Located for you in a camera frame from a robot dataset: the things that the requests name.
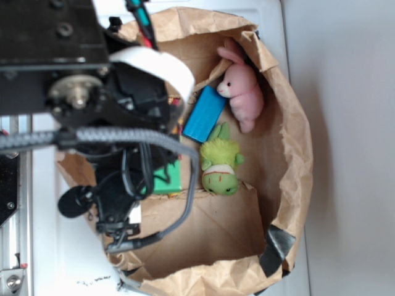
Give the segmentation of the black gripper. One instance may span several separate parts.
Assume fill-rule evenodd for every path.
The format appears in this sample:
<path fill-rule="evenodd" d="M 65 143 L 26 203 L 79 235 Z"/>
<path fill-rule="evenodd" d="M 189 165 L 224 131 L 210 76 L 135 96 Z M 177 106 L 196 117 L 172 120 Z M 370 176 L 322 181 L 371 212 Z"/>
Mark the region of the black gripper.
<path fill-rule="evenodd" d="M 95 206 L 96 231 L 113 238 L 113 247 L 145 247 L 160 241 L 179 225 L 176 221 L 163 231 L 138 238 L 139 223 L 129 219 L 133 208 L 153 193 L 155 170 L 177 159 L 176 137 L 96 136 L 77 139 L 69 146 L 93 165 L 96 185 L 75 186 L 63 194 L 58 202 L 63 216 L 75 218 Z"/>

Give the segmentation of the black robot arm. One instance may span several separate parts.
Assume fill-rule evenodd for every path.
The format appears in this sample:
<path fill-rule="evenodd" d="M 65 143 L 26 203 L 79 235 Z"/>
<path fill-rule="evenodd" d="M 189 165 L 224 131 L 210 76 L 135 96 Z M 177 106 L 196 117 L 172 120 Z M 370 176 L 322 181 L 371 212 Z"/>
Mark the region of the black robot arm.
<path fill-rule="evenodd" d="M 147 58 L 122 60 L 139 45 L 117 36 L 121 21 L 100 26 L 91 1 L 1 2 L 1 115 L 49 113 L 55 131 L 1 132 L 1 219 L 16 206 L 20 154 L 55 145 L 92 165 L 96 184 L 76 186 L 58 203 L 69 218 L 98 210 L 97 232 L 109 250 L 140 249 L 165 231 L 138 238 L 134 206 L 153 193 L 156 170 L 177 159 L 171 130 L 181 108 Z"/>

